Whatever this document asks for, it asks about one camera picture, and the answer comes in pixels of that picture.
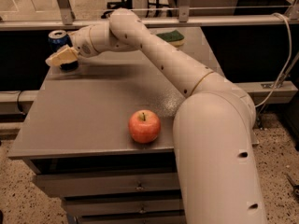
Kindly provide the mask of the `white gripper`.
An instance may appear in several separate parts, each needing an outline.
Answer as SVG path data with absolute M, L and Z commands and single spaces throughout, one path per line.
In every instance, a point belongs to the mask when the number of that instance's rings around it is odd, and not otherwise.
M 48 66 L 60 66 L 76 62 L 78 54 L 84 57 L 93 56 L 93 46 L 90 40 L 90 27 L 83 27 L 69 33 L 72 46 L 64 45 L 46 59 Z

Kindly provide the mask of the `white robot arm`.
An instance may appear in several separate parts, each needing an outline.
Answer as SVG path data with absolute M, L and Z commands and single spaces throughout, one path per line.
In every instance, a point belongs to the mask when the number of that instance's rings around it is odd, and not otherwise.
M 183 94 L 173 137 L 187 224 L 267 224 L 252 150 L 256 110 L 244 90 L 153 34 L 125 8 L 70 39 L 47 65 L 138 49 Z

